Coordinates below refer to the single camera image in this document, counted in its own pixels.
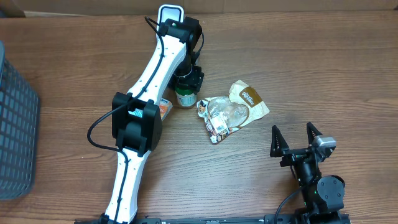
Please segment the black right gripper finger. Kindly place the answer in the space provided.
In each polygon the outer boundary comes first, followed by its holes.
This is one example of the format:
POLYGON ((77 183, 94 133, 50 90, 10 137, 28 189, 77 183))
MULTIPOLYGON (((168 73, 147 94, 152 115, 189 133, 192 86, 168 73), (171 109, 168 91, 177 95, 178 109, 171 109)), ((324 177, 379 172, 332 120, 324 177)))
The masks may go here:
POLYGON ((319 146, 322 133, 311 123, 307 123, 307 137, 309 146, 319 146))
POLYGON ((289 150, 289 145, 285 141, 279 128, 276 125, 273 125, 270 156, 282 157, 288 150, 289 150))

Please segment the green lid jar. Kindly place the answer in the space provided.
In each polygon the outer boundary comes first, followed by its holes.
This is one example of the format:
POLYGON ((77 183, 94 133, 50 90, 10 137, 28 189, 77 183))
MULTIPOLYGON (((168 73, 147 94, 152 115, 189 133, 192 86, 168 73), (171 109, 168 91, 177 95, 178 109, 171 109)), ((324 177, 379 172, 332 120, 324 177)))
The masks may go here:
POLYGON ((197 94, 191 89, 179 87, 178 85, 176 85, 175 93, 178 104, 183 108, 192 107, 197 102, 197 94))

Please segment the orange tissue pack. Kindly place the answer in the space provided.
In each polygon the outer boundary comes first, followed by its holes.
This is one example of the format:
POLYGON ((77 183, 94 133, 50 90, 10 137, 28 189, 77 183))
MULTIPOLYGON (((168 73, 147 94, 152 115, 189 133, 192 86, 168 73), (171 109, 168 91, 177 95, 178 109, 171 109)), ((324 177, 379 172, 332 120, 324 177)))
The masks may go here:
POLYGON ((166 118, 166 116, 169 114, 172 107, 173 107, 173 104, 171 101, 166 100, 164 98, 160 99, 159 109, 160 109, 161 120, 164 120, 166 118))

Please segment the beige Pantree snack bag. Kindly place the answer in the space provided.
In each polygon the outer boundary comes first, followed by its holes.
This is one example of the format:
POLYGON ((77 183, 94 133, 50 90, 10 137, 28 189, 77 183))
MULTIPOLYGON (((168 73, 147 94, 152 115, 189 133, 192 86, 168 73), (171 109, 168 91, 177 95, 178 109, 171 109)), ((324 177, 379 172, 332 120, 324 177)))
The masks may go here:
POLYGON ((197 102, 210 141, 218 144, 249 123, 263 118, 270 110, 257 91, 241 80, 234 82, 226 96, 197 102))

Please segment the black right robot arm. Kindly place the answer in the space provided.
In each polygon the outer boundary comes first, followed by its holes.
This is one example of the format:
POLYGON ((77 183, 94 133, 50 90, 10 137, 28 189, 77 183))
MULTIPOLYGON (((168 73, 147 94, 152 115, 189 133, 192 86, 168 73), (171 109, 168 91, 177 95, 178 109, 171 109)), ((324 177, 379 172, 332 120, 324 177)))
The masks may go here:
POLYGON ((266 216, 269 223, 349 223, 344 208, 345 182, 337 175, 322 176, 319 163, 329 158, 336 148, 331 136, 323 135, 311 122, 307 123, 308 147, 290 149, 279 128, 272 127, 271 157, 281 158, 280 166, 289 167, 298 189, 278 206, 274 216, 266 216), (281 215, 282 207, 301 193, 304 207, 291 215, 281 215))

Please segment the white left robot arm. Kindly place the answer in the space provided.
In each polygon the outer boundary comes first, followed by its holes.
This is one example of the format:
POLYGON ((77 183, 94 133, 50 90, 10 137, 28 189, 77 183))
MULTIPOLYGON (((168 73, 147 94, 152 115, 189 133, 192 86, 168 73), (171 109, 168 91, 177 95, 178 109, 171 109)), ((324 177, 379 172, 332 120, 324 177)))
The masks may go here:
POLYGON ((144 166, 162 134, 160 101, 165 90, 196 95, 203 83, 204 74, 196 65, 200 52, 195 50, 204 39, 199 20, 145 20, 157 36, 156 50, 137 83, 127 93, 117 92, 111 111, 95 121, 112 119, 112 150, 118 155, 111 201, 100 223, 132 223, 137 215, 144 166))

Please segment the white barcode scanner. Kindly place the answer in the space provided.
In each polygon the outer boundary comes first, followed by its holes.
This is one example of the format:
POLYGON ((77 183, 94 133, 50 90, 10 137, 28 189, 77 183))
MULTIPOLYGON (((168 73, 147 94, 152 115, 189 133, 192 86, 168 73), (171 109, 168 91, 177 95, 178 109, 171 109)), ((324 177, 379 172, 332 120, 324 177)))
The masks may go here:
POLYGON ((177 27, 179 23, 183 22, 185 11, 182 6, 173 4, 163 4, 159 7, 157 17, 157 30, 160 32, 160 24, 167 19, 173 20, 172 27, 177 27))

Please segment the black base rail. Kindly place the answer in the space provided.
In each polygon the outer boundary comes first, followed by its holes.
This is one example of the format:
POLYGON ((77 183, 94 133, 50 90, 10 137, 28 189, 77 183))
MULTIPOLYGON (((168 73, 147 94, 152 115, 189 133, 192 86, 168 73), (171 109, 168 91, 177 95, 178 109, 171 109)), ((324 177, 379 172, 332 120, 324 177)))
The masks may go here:
MULTIPOLYGON (((90 221, 75 221, 75 224, 112 224, 112 220, 108 220, 107 217, 100 217, 97 220, 90 221)), ((264 217, 257 218, 229 218, 229 219, 174 219, 174 220, 161 220, 160 218, 134 218, 131 222, 133 224, 273 224, 274 215, 265 215, 264 217)), ((278 224, 293 224, 293 223, 305 223, 294 220, 293 215, 279 215, 277 218, 278 224)), ((342 223, 351 224, 351 220, 348 215, 342 215, 341 220, 314 220, 311 223, 342 223)))

